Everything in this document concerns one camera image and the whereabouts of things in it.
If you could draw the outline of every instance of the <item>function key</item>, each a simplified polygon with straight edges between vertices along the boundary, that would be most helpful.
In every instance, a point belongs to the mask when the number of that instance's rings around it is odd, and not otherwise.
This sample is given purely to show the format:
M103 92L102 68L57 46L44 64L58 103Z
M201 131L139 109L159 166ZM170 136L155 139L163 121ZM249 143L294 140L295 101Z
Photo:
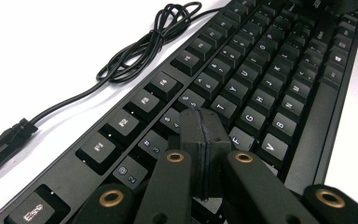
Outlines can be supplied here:
M187 50L200 58L203 62L206 62L214 52L214 48L205 41L197 38L193 43L188 46Z
M235 31L234 25L221 17L215 19L211 27L220 32L224 37L228 37Z
M158 160L159 155L168 149L168 142L153 130L149 131L138 143L138 147L154 159Z
M144 128L143 123L123 109L103 126L104 130L124 146L129 146Z
M172 65L188 76L194 76L202 66L202 60L195 55L183 50L173 61Z
M238 2L231 4L225 11L225 16L239 23L243 22L248 14L249 8Z
M211 44L214 49L217 49L225 41L223 35L212 27L206 28L200 38Z
M113 176L130 189L135 189L145 179L148 171L130 156L113 172Z
M146 90L138 91L127 104L127 108L144 121L152 120L163 106L159 98Z
M182 88L182 84L163 72L159 72L147 85L147 89L165 102L170 101Z
M76 155L96 173L102 175L113 164L112 156L118 155L113 153L115 150L115 144L96 133L76 152Z

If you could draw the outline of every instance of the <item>keycap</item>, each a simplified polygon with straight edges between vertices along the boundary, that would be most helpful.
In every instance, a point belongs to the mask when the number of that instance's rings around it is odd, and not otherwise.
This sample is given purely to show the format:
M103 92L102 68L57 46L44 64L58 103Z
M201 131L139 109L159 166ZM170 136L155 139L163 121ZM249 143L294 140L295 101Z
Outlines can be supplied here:
M250 106L246 106L241 116L235 121L235 124L257 138L264 131L266 117L252 109Z
M207 61L214 52L214 48L210 44L199 38L194 40L186 50L200 58L203 62Z
M153 130L149 131L138 143L138 147L158 160L159 155L168 149L168 142Z
M206 28L200 38L209 43L214 49L217 49L225 41L223 35L212 27Z
M206 106L208 106L208 102L189 89L185 90L185 92L175 102L175 108L178 109L178 111L183 111L191 107L205 108Z
M163 72L159 72L147 85L159 99L168 102L182 88L182 84Z
M237 127L233 127L231 132L228 134L231 139L231 142L234 144L234 147L242 150L242 151L249 151L255 145L255 139L242 131Z
M274 167L281 169L288 150L287 144L274 135L267 133L261 147L255 152L260 158Z
M112 156L115 149L115 144L96 133L76 152L76 155L102 175L113 164Z
M135 116L150 121L165 104L146 90L138 91L127 104L127 108Z
M222 96L234 103L238 107L243 107L249 94L249 89L243 86L239 81L231 79L222 90Z
M238 68L233 78L238 80L240 83L243 83L249 88L249 90L252 90L256 86L257 81L260 79L260 73L255 71L248 65L248 63L243 63L240 68Z
M278 108L278 111L292 121L299 123L303 109L304 105L301 104L298 100L291 97L290 95L285 95L281 102L281 106Z
M205 68L204 72L220 83L225 84L231 77L233 68L221 60L214 58Z
M169 108L167 112L159 119L157 127L162 133L169 135L180 133L180 114L173 108Z
M208 101L212 101L220 91L221 87L221 83L202 72L196 79L194 79L193 85L190 88L201 97Z
M49 188L32 192L7 217L9 224L60 223L69 213L69 206Z
M275 106L276 99L266 92L257 89L249 101L249 105L260 112L262 115L269 117Z
M271 126L268 128L272 134L287 144L291 144L295 135L297 124L284 116L281 113L277 113Z
M194 76L196 72L202 66L202 60L195 55L189 53L187 50L183 50L173 61L172 65L187 74L188 76Z
M113 176L130 189L138 187L145 179L148 171L130 156L113 171Z
M210 107L219 115L222 124L229 127L235 119L238 107L221 95L218 95Z
M124 109L119 109L103 128L114 139L126 147L132 143L144 126L145 125L133 115Z

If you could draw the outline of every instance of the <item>mechanical keyboard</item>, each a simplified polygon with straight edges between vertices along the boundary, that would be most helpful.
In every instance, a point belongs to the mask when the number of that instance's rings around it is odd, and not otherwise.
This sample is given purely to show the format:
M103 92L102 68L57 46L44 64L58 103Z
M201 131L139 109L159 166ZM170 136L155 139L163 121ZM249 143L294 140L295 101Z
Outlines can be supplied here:
M358 10L231 1L5 206L0 223L22 223L39 204L48 208L39 218L65 223L102 185L136 189L168 137L191 125L179 120L189 107L216 112L235 148L301 194L324 180L357 44ZM224 222L218 207L192 207L196 223Z

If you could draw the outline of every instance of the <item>black cable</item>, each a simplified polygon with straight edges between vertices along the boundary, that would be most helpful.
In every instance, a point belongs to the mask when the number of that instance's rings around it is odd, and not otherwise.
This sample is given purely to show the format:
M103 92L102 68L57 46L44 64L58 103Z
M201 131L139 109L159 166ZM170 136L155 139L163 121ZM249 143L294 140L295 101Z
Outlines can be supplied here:
M187 9L196 7L191 12ZM164 44L172 42L185 32L191 22L206 14L216 12L220 8L205 11L198 16L194 16L201 9L201 3L192 2L184 6L168 4L160 10L155 18L153 30L144 35L136 43L133 43L117 53L97 75L99 81L89 90L84 91L74 97L62 101L42 113L38 114L31 121L22 119L13 127L5 130L0 135L0 167L13 155L19 152L28 142L33 133L37 131L36 123L50 113L80 100L91 93L97 91L107 81L120 83L137 77L156 57Z
M187 10L189 7L196 8L189 12ZM191 18L201 9L201 7L202 4L199 2L191 2L185 4L184 6L168 4L156 15L153 30L151 30L147 35L144 35L136 43L133 43L121 50L113 56L112 59L110 59L106 66L101 69L96 77L99 81L97 84L87 91L46 109L31 119L30 123L35 125L39 120L50 113L90 95L101 88L101 86L107 81L121 83L137 77L153 61L162 46L172 42L184 33L192 21L220 9L216 8L205 11L200 13L198 16ZM172 17L172 20L166 26L170 17ZM136 60L134 63L127 64L128 61L135 58Z

